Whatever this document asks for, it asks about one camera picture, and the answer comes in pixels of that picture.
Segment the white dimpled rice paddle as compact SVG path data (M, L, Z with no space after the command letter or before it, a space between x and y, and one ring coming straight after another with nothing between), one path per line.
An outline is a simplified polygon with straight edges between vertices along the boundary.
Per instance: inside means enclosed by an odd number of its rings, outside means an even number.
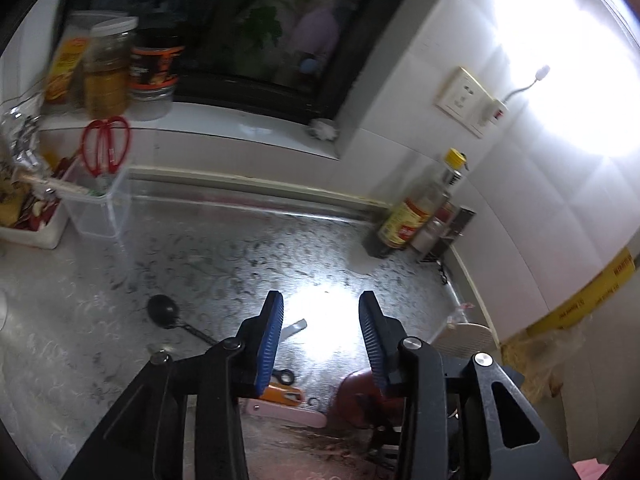
M465 322L446 324L431 342L431 346L447 356L469 359L477 352L491 352L496 345L487 326Z

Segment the red metal utensil canister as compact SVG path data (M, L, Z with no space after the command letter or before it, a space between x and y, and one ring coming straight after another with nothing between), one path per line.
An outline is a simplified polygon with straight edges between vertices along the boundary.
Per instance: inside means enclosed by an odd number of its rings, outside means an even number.
M399 427L403 411L404 400L384 396L370 368L365 368L342 380L332 396L328 417L358 429Z

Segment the small black measuring spoon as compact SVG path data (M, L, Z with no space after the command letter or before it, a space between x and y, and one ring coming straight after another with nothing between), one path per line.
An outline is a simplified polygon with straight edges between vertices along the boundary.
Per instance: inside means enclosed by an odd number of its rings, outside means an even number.
M174 300L166 295L154 295L146 302L146 313L152 322L164 330L173 330L180 328L187 333L213 346L217 341L211 336L206 335L201 330L184 322L180 316L180 309Z

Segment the orange handled peeler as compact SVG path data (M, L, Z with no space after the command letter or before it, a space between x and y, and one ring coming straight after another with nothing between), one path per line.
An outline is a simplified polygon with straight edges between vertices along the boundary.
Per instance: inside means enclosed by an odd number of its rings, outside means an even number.
M292 370L273 370L271 378L272 382L260 396L262 400L285 406L299 406L304 402L303 391L294 387L296 377Z

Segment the pink handled knife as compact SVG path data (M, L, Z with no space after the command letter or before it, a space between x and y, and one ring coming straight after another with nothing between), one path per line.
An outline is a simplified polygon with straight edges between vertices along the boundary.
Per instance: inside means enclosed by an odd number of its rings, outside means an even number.
M326 416L313 410L312 408L304 408L303 404L299 406L285 406L275 404L258 399L242 399L242 408L246 414L256 417L277 419L281 422L289 422L290 424L321 429L326 426Z

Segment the bag of dried noodles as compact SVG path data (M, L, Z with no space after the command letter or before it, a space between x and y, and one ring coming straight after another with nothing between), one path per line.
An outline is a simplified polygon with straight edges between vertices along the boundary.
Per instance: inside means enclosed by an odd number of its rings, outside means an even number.
M522 393L531 404L556 398L564 385L564 365L586 341L589 318L566 330L528 336L521 332L500 347L502 362L524 376Z

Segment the pink sleeve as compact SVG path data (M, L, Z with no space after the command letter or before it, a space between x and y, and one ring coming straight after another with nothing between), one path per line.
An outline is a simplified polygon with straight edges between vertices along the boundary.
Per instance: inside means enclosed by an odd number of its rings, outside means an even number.
M599 480L608 470L608 465L599 463L596 458L580 460L573 467L580 480Z

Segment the yellow cling film roll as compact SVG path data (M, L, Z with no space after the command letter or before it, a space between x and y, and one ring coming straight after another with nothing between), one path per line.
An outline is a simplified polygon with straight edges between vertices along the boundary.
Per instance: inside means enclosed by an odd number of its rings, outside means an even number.
M597 308L602 307L636 273L636 257L624 247L581 290L564 301L536 323L526 328L529 337L547 333L549 330L567 330L579 323Z

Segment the vinegar bottle yellow cap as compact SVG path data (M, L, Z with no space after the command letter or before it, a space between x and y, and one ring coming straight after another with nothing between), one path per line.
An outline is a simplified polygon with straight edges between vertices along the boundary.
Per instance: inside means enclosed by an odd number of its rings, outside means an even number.
M385 259L404 248L436 211L450 199L452 189L468 168L468 158L450 148L414 180L408 194L363 241L372 258Z

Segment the clear plastic container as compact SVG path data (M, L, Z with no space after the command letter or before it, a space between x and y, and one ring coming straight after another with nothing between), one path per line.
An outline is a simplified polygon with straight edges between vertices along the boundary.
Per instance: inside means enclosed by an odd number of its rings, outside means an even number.
M129 166L120 167L117 174L95 178L75 160L64 180L96 191L96 195L58 193L78 233L98 240L119 238L131 205Z

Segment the white tray with packets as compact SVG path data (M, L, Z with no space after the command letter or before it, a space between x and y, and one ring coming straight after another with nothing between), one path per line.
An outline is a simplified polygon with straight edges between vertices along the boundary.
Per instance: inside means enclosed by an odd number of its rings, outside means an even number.
M67 226L68 213L57 198L40 200L26 183L11 180L8 155L1 156L1 240L40 249L55 249Z

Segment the crumpled tissue on sill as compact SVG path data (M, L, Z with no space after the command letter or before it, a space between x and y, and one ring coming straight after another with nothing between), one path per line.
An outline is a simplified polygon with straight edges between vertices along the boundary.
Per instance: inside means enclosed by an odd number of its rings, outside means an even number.
M315 139L326 142L334 142L340 135L340 129L332 120L313 119L306 129L307 133Z

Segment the jar with yellow contents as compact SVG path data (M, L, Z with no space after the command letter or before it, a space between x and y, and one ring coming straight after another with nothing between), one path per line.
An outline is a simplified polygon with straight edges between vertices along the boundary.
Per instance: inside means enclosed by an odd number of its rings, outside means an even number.
M84 66L84 103L91 119L121 115L128 106L131 47L135 16L119 16L93 26Z

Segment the jar with black label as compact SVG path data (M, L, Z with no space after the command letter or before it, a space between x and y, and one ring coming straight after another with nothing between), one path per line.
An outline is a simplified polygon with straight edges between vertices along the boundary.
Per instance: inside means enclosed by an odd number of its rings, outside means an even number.
M139 122L166 116L174 102L184 45L174 24L140 29L130 51L129 115Z

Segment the yellow snack packet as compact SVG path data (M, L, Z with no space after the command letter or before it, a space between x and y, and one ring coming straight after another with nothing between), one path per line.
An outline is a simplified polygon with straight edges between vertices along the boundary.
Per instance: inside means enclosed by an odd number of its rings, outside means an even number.
M56 48L44 86L44 102L61 105L67 101L70 84L89 39L86 36L63 38Z

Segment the smartphone leaning on wall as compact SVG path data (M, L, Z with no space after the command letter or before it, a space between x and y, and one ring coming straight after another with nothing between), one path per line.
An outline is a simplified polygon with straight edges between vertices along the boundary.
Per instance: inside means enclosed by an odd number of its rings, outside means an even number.
M462 235L465 228L476 216L476 211L466 207L460 207L445 229L436 237L430 250L418 261L420 263L433 263L442 260L447 250Z

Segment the red handled scissors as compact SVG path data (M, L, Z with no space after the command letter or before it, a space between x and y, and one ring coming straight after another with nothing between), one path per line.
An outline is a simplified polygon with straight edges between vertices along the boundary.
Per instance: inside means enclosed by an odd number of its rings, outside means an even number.
M126 118L95 119L85 126L80 139L80 156L93 177L117 174L131 145L131 128Z

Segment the white wall socket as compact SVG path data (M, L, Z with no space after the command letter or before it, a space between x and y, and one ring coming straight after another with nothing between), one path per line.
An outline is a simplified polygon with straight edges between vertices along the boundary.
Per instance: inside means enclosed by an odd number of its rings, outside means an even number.
M457 122L467 124L482 116L482 110L490 100L490 94L475 77L459 66L439 93L435 105Z

